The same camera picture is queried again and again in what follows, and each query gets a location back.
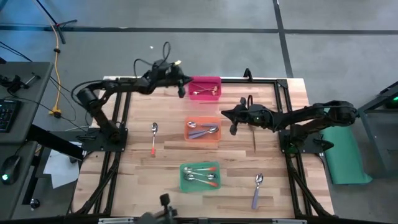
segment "computer mouse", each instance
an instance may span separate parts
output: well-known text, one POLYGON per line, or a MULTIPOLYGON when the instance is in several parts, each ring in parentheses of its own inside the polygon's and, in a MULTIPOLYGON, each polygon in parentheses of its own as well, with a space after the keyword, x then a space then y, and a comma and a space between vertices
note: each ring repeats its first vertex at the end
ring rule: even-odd
POLYGON ((8 157, 0 168, 1 182, 10 185, 17 181, 21 157, 13 155, 8 157))

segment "orange container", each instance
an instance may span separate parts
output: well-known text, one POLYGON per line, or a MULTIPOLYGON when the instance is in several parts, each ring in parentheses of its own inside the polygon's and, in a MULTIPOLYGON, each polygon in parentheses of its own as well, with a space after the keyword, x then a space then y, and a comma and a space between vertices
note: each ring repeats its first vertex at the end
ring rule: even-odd
POLYGON ((202 117, 202 116, 189 116, 185 118, 185 127, 184 127, 184 138, 187 141, 192 142, 218 142, 221 139, 221 119, 217 117, 202 117), (188 122, 195 122, 197 126, 195 128, 190 128, 188 126, 188 122), (195 139, 189 139, 190 131, 201 131, 201 130, 209 130, 210 126, 202 126, 208 124, 216 124, 218 126, 218 131, 213 134, 205 134, 195 139))

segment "green container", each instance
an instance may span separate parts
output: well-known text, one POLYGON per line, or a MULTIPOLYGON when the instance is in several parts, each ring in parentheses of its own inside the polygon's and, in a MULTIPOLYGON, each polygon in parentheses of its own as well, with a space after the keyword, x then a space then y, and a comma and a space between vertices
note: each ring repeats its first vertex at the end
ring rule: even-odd
POLYGON ((194 191, 203 191, 203 190, 216 190, 221 188, 221 176, 220 176, 220 165, 218 162, 199 162, 199 163, 191 163, 191 164, 182 164, 180 166, 180 189, 182 192, 194 192, 194 191), (196 172, 199 174, 215 174, 216 178, 213 180, 208 180, 206 176, 203 175, 193 175, 196 179, 205 180, 209 182, 217 183, 217 187, 212 185, 200 182, 198 180, 188 181, 185 179, 186 173, 184 173, 184 168, 190 167, 193 169, 192 172, 196 172), (204 169, 209 167, 216 167, 215 171, 202 171, 195 169, 204 169))

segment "pink container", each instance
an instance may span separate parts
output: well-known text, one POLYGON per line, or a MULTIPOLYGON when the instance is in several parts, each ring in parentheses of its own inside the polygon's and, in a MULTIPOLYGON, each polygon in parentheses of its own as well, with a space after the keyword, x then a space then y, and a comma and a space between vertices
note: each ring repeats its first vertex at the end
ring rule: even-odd
POLYGON ((221 78, 220 77, 192 77, 193 81, 188 84, 188 94, 191 100, 218 100, 221 96, 221 78), (211 91, 204 91, 195 95, 193 92, 209 89, 217 86, 216 94, 211 91))

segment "keyboard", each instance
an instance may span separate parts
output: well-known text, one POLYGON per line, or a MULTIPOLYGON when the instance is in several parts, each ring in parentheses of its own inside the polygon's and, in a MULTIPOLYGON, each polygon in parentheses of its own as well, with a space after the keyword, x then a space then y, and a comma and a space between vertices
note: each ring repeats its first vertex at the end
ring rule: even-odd
POLYGON ((0 133, 10 132, 20 107, 18 100, 0 100, 0 133))

